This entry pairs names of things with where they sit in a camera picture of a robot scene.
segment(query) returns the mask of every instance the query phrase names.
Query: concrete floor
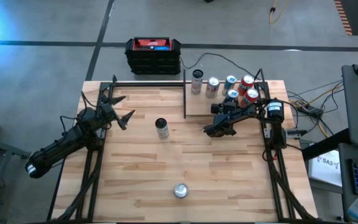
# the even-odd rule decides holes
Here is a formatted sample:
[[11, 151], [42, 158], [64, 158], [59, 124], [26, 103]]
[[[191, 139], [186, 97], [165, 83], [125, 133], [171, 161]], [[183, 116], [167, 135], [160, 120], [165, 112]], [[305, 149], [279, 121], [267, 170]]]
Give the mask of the concrete floor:
[[[267, 0], [210, 4], [202, 0], [115, 0], [104, 41], [162, 35], [184, 44], [358, 47], [358, 37], [345, 34], [333, 1], [289, 0], [283, 17], [269, 25], [272, 4]], [[108, 0], [0, 1], [0, 40], [96, 42], [107, 5]], [[75, 114], [93, 52], [94, 47], [0, 45], [0, 140], [35, 152], [58, 138], [62, 131], [59, 116]], [[253, 73], [263, 68], [268, 80], [285, 80], [287, 90], [294, 92], [339, 80], [342, 65], [358, 63], [358, 52], [182, 49], [185, 65], [193, 65], [204, 52], [222, 54]], [[196, 68], [207, 77], [244, 74], [210, 55]], [[182, 74], [134, 75], [123, 48], [102, 47], [92, 80], [110, 80], [113, 74], [119, 80], [182, 78]], [[304, 97], [312, 99], [321, 92]], [[324, 115], [334, 132], [347, 126], [343, 93], [336, 99], [339, 109]], [[329, 101], [327, 110], [331, 108], [334, 105]], [[299, 127], [309, 129], [312, 124], [300, 117]], [[311, 141], [323, 138], [318, 129], [304, 136]], [[12, 160], [4, 178], [6, 187], [0, 190], [5, 202], [0, 206], [0, 219], [8, 223], [44, 221], [55, 190], [58, 167], [35, 180], [28, 178], [24, 164], [18, 158]], [[313, 195], [320, 218], [334, 220], [342, 215], [340, 195], [318, 189], [313, 189]]]

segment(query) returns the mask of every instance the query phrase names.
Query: soda can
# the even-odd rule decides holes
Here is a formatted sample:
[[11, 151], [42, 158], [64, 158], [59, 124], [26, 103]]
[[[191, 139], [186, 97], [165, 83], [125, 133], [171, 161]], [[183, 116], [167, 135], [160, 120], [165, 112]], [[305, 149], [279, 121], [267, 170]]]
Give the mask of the soda can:
[[189, 194], [189, 188], [184, 183], [176, 184], [173, 188], [173, 193], [178, 198], [184, 198]]
[[166, 139], [169, 136], [167, 120], [159, 118], [155, 121], [155, 127], [157, 128], [157, 134], [160, 139]]
[[223, 103], [234, 102], [237, 100], [238, 96], [239, 96], [239, 92], [237, 90], [230, 89], [229, 91], [227, 91], [227, 95]]
[[218, 95], [219, 90], [219, 80], [216, 77], [211, 77], [208, 79], [206, 86], [205, 96], [208, 98], [215, 98]]
[[259, 93], [256, 89], [251, 88], [247, 90], [246, 94], [244, 95], [244, 99], [241, 101], [241, 106], [242, 107], [248, 106], [249, 104], [258, 100], [258, 97], [259, 97]]
[[254, 86], [254, 78], [250, 75], [244, 75], [239, 85], [239, 94], [244, 96], [246, 91]]
[[191, 93], [199, 94], [201, 93], [201, 87], [203, 86], [203, 71], [196, 69], [193, 71], [193, 78], [191, 79]]
[[227, 91], [234, 88], [234, 84], [236, 84], [237, 78], [234, 75], [228, 75], [226, 80], [224, 81], [222, 95], [226, 96]]

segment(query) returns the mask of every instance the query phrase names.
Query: wooden table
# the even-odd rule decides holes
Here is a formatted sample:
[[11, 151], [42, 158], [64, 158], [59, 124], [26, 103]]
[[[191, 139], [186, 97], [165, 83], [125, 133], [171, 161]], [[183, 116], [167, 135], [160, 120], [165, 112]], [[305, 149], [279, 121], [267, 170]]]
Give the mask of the wooden table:
[[[100, 82], [83, 91], [96, 104]], [[288, 101], [283, 81], [269, 81], [270, 94]], [[122, 87], [115, 105], [119, 115], [135, 109], [127, 130], [113, 123], [104, 147], [94, 222], [274, 222], [277, 221], [259, 121], [237, 123], [235, 136], [210, 138], [202, 132], [212, 115], [183, 118], [183, 87]], [[80, 100], [78, 111], [83, 109]], [[154, 122], [168, 121], [170, 137], [160, 140]], [[284, 128], [293, 128], [285, 105]], [[296, 140], [287, 140], [299, 146]], [[283, 150], [291, 190], [317, 217], [302, 154]], [[68, 156], [52, 218], [63, 213], [78, 193], [86, 149]], [[173, 194], [175, 184], [189, 186], [186, 198]], [[284, 214], [288, 216], [281, 192]]]

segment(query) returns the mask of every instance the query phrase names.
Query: red soda can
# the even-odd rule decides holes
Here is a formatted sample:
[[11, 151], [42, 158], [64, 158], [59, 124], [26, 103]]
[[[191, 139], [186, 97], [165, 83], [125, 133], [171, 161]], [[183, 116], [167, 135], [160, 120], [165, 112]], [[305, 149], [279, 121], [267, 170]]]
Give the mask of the red soda can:
[[244, 75], [239, 85], [239, 95], [244, 96], [246, 91], [254, 86], [254, 78], [250, 75]]
[[256, 89], [251, 88], [246, 91], [246, 94], [244, 95], [244, 99], [241, 100], [241, 106], [246, 107], [249, 104], [255, 102], [258, 100], [259, 93]]

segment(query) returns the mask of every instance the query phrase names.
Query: black table leg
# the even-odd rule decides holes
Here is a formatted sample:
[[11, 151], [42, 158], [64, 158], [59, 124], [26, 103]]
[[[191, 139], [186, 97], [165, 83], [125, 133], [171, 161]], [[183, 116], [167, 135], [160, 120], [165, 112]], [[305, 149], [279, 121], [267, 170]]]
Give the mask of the black table leg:
[[329, 138], [326, 138], [320, 142], [315, 143], [314, 145], [303, 149], [303, 159], [309, 160], [326, 152], [337, 149], [339, 143], [352, 144], [349, 135], [349, 128], [346, 128]]

